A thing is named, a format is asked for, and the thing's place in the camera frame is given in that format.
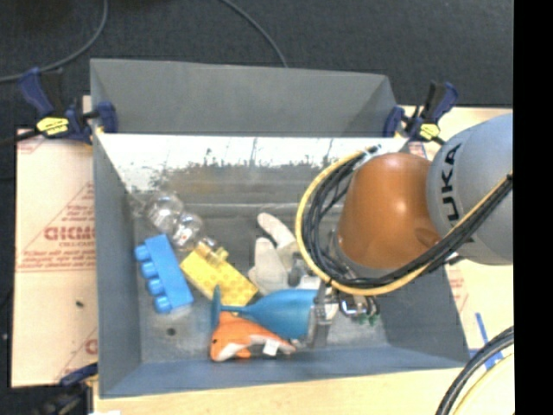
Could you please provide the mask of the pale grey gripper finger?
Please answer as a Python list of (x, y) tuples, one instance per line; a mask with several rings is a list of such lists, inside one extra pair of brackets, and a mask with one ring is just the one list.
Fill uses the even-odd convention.
[(310, 348), (326, 347), (331, 325), (332, 318), (327, 314), (325, 306), (312, 306), (308, 318), (307, 345)]

